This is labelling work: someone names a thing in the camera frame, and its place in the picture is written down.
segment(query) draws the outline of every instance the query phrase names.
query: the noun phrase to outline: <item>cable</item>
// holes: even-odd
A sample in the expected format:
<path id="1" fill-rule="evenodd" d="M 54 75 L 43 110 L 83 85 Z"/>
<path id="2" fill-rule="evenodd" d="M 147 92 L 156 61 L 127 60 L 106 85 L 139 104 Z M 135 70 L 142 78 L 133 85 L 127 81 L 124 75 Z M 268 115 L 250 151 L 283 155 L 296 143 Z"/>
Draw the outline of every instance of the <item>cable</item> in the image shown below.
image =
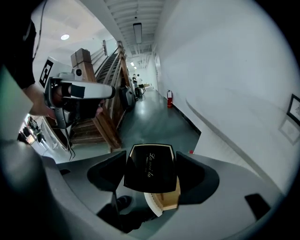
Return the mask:
<path id="1" fill-rule="evenodd" d="M 66 123 L 66 116 L 65 116 L 65 112 L 62 110 L 62 114 L 64 115 L 64 121 L 65 121 L 65 124 L 67 124 Z M 75 152 L 74 152 L 74 150 L 71 148 L 71 145 L 70 145 L 70 136 L 69 136 L 69 133 L 68 133 L 68 131 L 67 131 L 67 129 L 65 129 L 65 131 L 66 131 L 66 136 L 67 136 L 67 147 L 68 147 L 68 150 L 70 151 L 70 153 L 71 153 L 71 156 L 70 156 L 70 159 L 69 159 L 69 162 L 70 161 L 72 161 L 74 158 L 75 158 L 75 156 L 76 156 L 76 154 L 75 154 Z"/>
<path id="2" fill-rule="evenodd" d="M 39 43 L 41 42 L 42 24 L 43 24 L 43 15 L 44 15 L 44 9 L 45 9 L 45 6 L 46 6 L 47 1 L 48 1 L 48 0 L 45 1 L 44 6 L 43 6 L 43 10 L 42 10 L 41 24 L 40 24 L 40 27 L 39 27 L 39 37 L 38 37 L 38 42 L 37 42 L 37 48 L 36 48 L 36 51 L 35 51 L 34 56 L 33 56 L 33 60 L 34 60 L 35 57 L 36 57 L 36 54 L 37 54 L 38 48 L 39 48 Z"/>
<path id="3" fill-rule="evenodd" d="M 67 129 L 65 129 L 65 132 L 66 132 L 66 137 L 67 137 L 67 149 L 68 149 L 68 150 L 70 151 L 70 153 L 71 153 L 71 156 L 70 156 L 69 161 L 71 161 L 72 152 L 71 152 L 71 146 L 70 146 L 70 142 L 69 142 L 69 136 L 68 136 L 68 131 L 67 131 Z"/>
<path id="4" fill-rule="evenodd" d="M 68 137 L 68 139 L 69 139 L 69 141 L 70 141 L 70 136 L 69 136 L 68 131 L 66 131 L 66 133 L 67 133 L 67 137 Z M 75 158 L 76 154 L 75 154 L 74 150 L 71 148 L 71 145 L 70 145 L 70 144 L 69 144 L 69 146 L 70 146 L 70 152 L 72 151 L 72 152 L 74 153 L 74 156 L 73 156 L 73 158 L 72 158 L 72 160 L 73 160 L 73 159 Z"/>

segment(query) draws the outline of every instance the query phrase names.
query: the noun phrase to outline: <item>framed picture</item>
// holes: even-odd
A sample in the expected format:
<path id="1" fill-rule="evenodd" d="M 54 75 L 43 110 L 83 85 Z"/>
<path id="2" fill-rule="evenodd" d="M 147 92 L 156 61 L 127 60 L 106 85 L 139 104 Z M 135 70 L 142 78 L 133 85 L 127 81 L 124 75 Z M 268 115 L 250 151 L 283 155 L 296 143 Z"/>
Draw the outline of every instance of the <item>framed picture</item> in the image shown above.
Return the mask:
<path id="1" fill-rule="evenodd" d="M 285 117 L 279 127 L 279 131 L 292 145 L 300 139 L 300 127 L 289 117 Z"/>
<path id="2" fill-rule="evenodd" d="M 286 114 L 300 126 L 300 98 L 292 94 L 289 110 Z"/>

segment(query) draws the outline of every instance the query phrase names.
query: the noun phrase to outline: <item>wooden newel post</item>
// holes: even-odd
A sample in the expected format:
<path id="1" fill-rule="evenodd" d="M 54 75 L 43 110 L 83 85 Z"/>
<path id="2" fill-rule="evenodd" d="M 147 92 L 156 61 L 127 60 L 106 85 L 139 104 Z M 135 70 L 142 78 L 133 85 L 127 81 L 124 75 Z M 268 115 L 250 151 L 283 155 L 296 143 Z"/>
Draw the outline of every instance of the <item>wooden newel post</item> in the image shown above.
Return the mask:
<path id="1" fill-rule="evenodd" d="M 121 67 L 122 67 L 123 76 L 125 78 L 125 84 L 126 84 L 126 86 L 129 87 L 130 82 L 129 82 L 128 71 L 127 71 L 127 66 L 126 66 L 125 50 L 123 48 L 121 41 L 118 42 L 118 51 L 120 53 Z"/>
<path id="2" fill-rule="evenodd" d="M 72 54 L 71 62 L 72 67 L 78 67 L 82 70 L 83 81 L 97 82 L 89 51 L 82 48 L 79 49 L 77 52 Z M 116 126 L 104 105 L 103 112 L 93 118 L 93 122 L 112 149 L 118 149 L 121 147 L 121 139 L 117 133 Z"/>

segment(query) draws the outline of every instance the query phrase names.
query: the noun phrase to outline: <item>ceiling light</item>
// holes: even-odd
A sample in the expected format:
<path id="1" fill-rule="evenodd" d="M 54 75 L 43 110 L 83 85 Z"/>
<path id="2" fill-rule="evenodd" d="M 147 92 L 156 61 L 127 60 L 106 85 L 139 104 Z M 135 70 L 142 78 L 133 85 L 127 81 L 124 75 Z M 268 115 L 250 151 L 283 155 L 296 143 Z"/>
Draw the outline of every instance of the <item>ceiling light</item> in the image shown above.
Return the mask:
<path id="1" fill-rule="evenodd" d="M 136 43 L 142 43 L 142 24 L 141 23 L 134 23 L 133 30 L 135 31 L 135 40 Z"/>
<path id="2" fill-rule="evenodd" d="M 60 38 L 61 38 L 61 40 L 67 40 L 69 37 L 70 37 L 70 35 L 64 34 Z"/>

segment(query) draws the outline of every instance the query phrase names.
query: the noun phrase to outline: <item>red fire extinguisher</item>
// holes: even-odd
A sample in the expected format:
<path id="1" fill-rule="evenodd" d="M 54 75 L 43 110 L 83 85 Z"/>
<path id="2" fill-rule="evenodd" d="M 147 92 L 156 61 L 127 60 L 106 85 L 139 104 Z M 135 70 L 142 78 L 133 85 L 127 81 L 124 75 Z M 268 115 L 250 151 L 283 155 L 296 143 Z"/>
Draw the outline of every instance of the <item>red fire extinguisher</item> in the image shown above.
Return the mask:
<path id="1" fill-rule="evenodd" d="M 167 91 L 167 99 L 168 99 L 168 108 L 170 108 L 173 105 L 173 96 L 172 96 L 172 91 L 170 90 Z"/>

